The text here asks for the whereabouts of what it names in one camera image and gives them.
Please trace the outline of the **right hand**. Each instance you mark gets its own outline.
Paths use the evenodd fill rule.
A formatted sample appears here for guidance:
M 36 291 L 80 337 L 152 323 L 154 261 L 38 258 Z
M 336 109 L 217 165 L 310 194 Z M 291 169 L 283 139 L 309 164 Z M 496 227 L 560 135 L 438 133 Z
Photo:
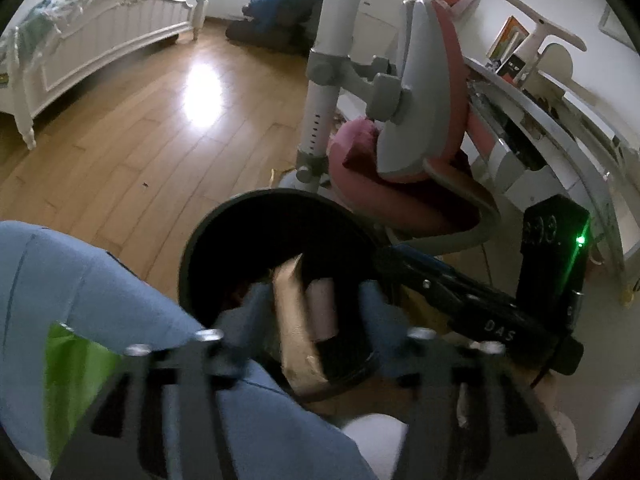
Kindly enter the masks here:
M 534 374 L 529 388 L 536 394 L 537 399 L 544 406 L 553 425 L 556 426 L 558 424 L 558 410 L 556 409 L 558 382 L 555 376 L 548 370 L 541 370 Z

